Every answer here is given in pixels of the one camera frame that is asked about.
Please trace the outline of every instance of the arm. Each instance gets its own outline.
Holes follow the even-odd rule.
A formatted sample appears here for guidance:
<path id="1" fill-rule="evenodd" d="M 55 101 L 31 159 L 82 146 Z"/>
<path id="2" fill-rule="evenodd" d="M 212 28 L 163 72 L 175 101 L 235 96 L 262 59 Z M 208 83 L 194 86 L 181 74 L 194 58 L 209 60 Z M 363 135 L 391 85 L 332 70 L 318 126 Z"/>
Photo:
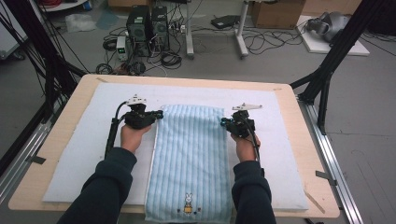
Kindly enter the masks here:
<path id="1" fill-rule="evenodd" d="M 131 172 L 137 161 L 134 153 L 149 128 L 121 128 L 121 147 L 114 147 L 106 159 L 97 164 L 95 173 L 58 223 L 117 223 L 132 185 Z"/>
<path id="2" fill-rule="evenodd" d="M 271 206 L 271 190 L 268 181 L 262 176 L 260 163 L 255 160 L 253 145 L 247 139 L 234 135 L 232 138 L 241 161 L 233 168 L 233 203 L 237 211 L 235 223 L 276 223 Z"/>

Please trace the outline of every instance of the wooden table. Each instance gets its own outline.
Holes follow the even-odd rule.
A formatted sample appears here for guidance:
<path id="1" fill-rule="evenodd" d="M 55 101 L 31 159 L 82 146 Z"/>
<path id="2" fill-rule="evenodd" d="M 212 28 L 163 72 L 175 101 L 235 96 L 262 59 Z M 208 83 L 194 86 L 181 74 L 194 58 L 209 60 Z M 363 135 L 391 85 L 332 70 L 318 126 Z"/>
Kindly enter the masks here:
<path id="1" fill-rule="evenodd" d="M 15 210 L 65 211 L 70 203 L 44 203 L 42 198 L 52 179 L 64 148 L 89 104 L 99 83 L 133 83 L 162 86 L 230 88 L 273 91 L 279 103 L 285 127 L 302 179 L 309 209 L 303 212 L 276 212 L 277 217 L 338 217 L 340 212 L 327 179 L 316 176 L 323 172 L 318 153 L 305 124 L 291 87 L 287 84 L 220 81 L 163 77 L 115 77 L 87 75 L 78 84 L 61 116 L 53 126 L 37 156 L 47 159 L 42 165 L 32 163 L 9 201 Z M 124 205 L 123 213 L 144 213 L 142 205 Z"/>

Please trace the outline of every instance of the light blue fabric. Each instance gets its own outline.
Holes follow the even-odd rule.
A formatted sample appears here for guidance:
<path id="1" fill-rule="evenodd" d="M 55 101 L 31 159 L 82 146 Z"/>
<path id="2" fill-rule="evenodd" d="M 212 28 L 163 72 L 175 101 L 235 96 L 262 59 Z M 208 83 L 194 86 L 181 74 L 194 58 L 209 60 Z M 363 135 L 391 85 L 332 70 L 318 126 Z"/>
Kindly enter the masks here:
<path id="1" fill-rule="evenodd" d="M 222 108 L 167 105 L 158 122 L 146 220 L 230 223 L 232 200 Z"/>

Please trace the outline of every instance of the rabbit embroidery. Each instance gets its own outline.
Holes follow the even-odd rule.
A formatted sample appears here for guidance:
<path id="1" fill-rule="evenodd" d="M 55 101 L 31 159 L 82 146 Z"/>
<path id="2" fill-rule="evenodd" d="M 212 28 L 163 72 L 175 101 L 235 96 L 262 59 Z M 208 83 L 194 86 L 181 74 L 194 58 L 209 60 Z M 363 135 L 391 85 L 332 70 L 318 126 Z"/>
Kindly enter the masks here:
<path id="1" fill-rule="evenodd" d="M 186 213 L 187 215 L 191 214 L 192 212 L 191 202 L 192 202 L 192 193 L 190 194 L 186 193 L 186 204 L 184 205 L 184 213 Z"/>

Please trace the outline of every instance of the desktop computer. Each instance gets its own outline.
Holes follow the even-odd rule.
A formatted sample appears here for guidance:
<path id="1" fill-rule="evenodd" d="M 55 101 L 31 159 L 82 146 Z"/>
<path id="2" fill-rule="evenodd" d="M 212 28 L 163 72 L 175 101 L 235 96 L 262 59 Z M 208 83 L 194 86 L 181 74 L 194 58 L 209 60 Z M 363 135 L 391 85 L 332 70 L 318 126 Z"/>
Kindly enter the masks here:
<path id="1" fill-rule="evenodd" d="M 154 7 L 151 12 L 155 49 L 169 50 L 169 32 L 166 7 Z"/>
<path id="2" fill-rule="evenodd" d="M 150 56 L 150 41 L 153 37 L 149 6 L 132 6 L 126 22 L 133 53 L 137 56 Z"/>

